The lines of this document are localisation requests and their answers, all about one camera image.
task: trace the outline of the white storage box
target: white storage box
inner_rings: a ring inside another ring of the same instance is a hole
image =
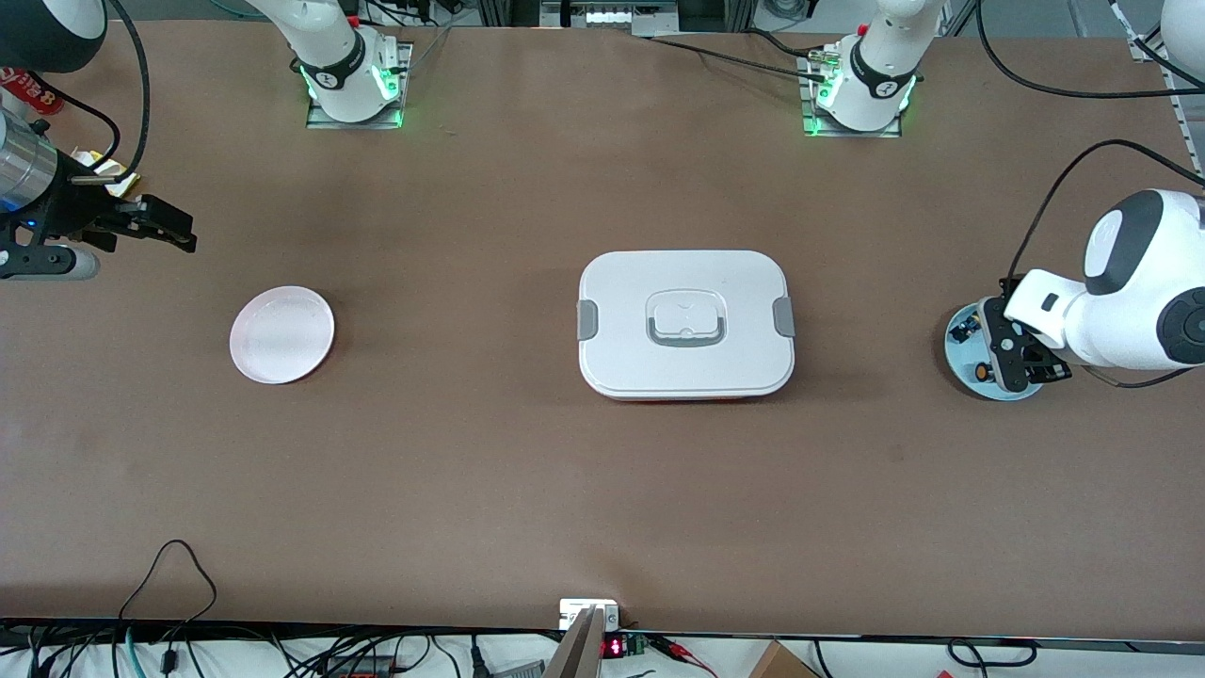
[[[747,249],[609,252],[582,272],[578,364],[623,401],[777,391],[795,367],[787,278]]]

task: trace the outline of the silver cylinder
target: silver cylinder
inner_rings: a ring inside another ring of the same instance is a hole
[[[14,212],[46,191],[54,178],[59,153],[24,120],[0,108],[0,211]]]

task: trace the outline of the teal cable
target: teal cable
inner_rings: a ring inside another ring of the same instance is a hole
[[[125,652],[130,655],[130,664],[134,665],[134,673],[139,678],[147,678],[147,674],[142,671],[142,665],[139,664],[139,655],[134,654],[134,627],[128,627],[125,630]]]
[[[218,0],[210,0],[210,5],[213,5],[218,10],[222,10],[223,12],[228,12],[230,14],[234,14],[234,16],[239,17],[240,19],[259,19],[259,18],[264,17],[264,14],[261,14],[260,12],[243,12],[242,10],[235,10],[234,7],[227,7],[225,5],[223,5],[222,2],[219,2]]]

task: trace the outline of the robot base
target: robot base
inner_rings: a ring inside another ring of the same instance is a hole
[[[824,46],[825,52],[835,52],[836,49],[836,45]],[[795,67],[803,73],[824,75],[816,64],[804,57],[798,57],[795,59]],[[799,78],[799,98],[803,101],[804,107],[804,131],[807,132],[809,136],[868,136],[872,138],[899,138],[901,128],[900,116],[898,113],[890,124],[875,131],[858,131],[836,122],[831,113],[816,105],[816,99],[819,98],[819,90],[823,87],[823,83],[813,82],[803,76]]]
[[[381,112],[362,122],[340,122],[327,114],[322,106],[308,96],[306,111],[306,129],[398,129],[401,126],[406,111],[406,89],[410,87],[410,61],[413,55],[412,42],[398,43],[398,75],[382,73],[383,87],[396,87],[398,98],[386,104]]]
[[[942,343],[946,353],[946,365],[950,366],[950,372],[953,373],[954,378],[958,379],[963,387],[966,387],[977,396],[982,396],[991,401],[1022,401],[1033,396],[1041,390],[1041,384],[1030,384],[1024,391],[1013,394],[1000,389],[995,382],[980,382],[975,378],[976,366],[980,364],[992,362],[992,356],[987,349],[986,332],[981,329],[976,331],[974,336],[966,338],[965,342],[959,344],[958,342],[954,342],[954,338],[950,335],[950,330],[975,314],[977,308],[978,303],[968,303],[956,312],[953,317],[950,318],[950,322],[946,323],[946,332],[942,335]]]

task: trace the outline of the black connector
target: black connector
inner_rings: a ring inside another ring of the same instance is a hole
[[[176,650],[164,650],[163,659],[159,660],[159,673],[164,676],[171,673],[176,670],[176,662],[180,658],[176,655]]]
[[[472,655],[472,678],[489,678],[489,667],[486,666],[486,659],[481,656],[477,636],[472,637],[472,649],[469,650],[469,654]]]

